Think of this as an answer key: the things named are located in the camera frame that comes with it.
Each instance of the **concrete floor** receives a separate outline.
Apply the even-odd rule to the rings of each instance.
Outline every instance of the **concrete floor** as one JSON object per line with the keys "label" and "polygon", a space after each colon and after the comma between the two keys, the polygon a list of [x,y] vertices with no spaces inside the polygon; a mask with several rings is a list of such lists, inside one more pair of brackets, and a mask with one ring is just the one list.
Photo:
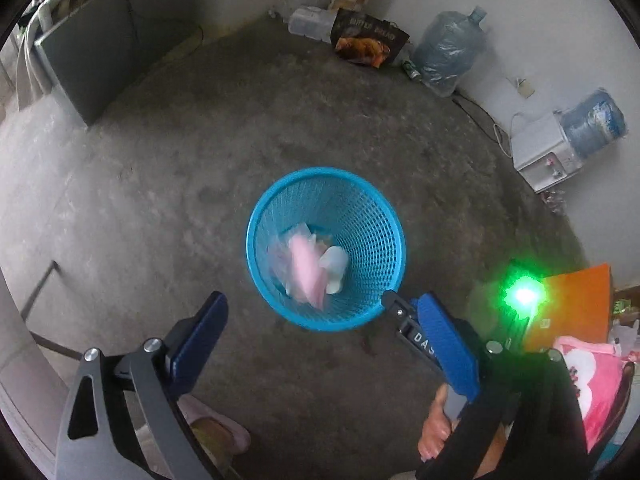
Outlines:
{"label": "concrete floor", "polygon": [[[395,206],[408,298],[435,290],[460,312],[474,284],[510,258],[549,274],[582,263],[564,219],[449,100],[263,21],[152,70],[88,131],[51,97],[22,113],[10,104],[0,126],[0,265],[20,305],[55,258],[63,273],[30,328],[107,354],[165,334],[222,290],[228,327],[195,394],[252,433],[240,472],[387,478],[418,463],[434,375],[386,317],[306,332],[267,306],[246,270],[255,202],[314,165],[360,174]],[[51,359],[71,377],[73,362]]]}

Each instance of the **metal screw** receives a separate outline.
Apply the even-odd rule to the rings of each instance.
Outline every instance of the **metal screw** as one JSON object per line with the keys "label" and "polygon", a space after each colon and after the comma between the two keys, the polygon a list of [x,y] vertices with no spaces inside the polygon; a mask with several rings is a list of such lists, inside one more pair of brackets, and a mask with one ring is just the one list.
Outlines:
{"label": "metal screw", "polygon": [[489,354],[496,355],[502,352],[502,345],[497,341],[488,341],[485,348]]}
{"label": "metal screw", "polygon": [[546,354],[549,356],[549,359],[551,359],[553,362],[560,362],[562,361],[562,354],[556,350],[555,348],[550,348]]}
{"label": "metal screw", "polygon": [[162,341],[160,341],[157,337],[152,337],[151,339],[147,339],[143,344],[143,348],[145,352],[155,352],[162,346]]}
{"label": "metal screw", "polygon": [[97,348],[89,348],[85,353],[84,353],[84,360],[85,361],[93,361],[95,358],[98,357],[98,355],[100,355],[100,351]]}

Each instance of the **plastic basket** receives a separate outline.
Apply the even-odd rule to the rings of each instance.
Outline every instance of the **plastic basket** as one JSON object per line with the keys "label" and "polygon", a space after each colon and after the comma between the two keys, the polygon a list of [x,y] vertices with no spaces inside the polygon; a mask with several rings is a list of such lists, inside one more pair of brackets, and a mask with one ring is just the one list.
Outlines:
{"label": "plastic basket", "polygon": [[[350,257],[342,291],[328,297],[324,310],[287,296],[269,267],[273,237],[301,222],[332,235]],[[369,182],[335,168],[308,168],[281,178],[258,200],[247,229],[246,257],[255,285],[276,312],[305,328],[337,331],[383,311],[380,297],[387,289],[398,290],[406,248],[396,212]]]}

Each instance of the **pink slipper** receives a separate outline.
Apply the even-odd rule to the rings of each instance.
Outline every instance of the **pink slipper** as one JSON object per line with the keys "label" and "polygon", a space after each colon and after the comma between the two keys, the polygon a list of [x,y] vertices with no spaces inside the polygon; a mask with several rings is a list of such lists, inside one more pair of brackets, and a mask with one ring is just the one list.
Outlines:
{"label": "pink slipper", "polygon": [[178,399],[178,408],[180,408],[182,416],[184,417],[184,420],[187,421],[187,424],[192,424],[201,418],[212,418],[221,426],[224,426],[224,428],[231,433],[234,439],[234,446],[230,450],[231,454],[239,455],[249,449],[251,436],[245,428],[228,418],[228,416],[214,412],[209,406],[200,402],[192,395],[187,394],[181,396],[180,399]]}

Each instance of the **clear plastic container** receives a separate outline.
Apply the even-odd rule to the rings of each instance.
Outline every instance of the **clear plastic container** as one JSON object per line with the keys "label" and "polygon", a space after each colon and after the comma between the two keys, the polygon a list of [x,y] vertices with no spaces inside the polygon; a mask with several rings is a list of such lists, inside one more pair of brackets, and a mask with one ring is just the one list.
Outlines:
{"label": "clear plastic container", "polygon": [[582,160],[626,134],[625,117],[604,88],[563,112],[560,124]]}
{"label": "clear plastic container", "polygon": [[458,80],[486,49],[480,21],[486,11],[476,7],[469,16],[460,12],[441,12],[425,31],[411,60],[422,75],[422,82],[440,97],[453,94]]}
{"label": "clear plastic container", "polygon": [[289,32],[316,41],[331,43],[331,29],[336,17],[334,10],[318,7],[299,7],[289,19]]}

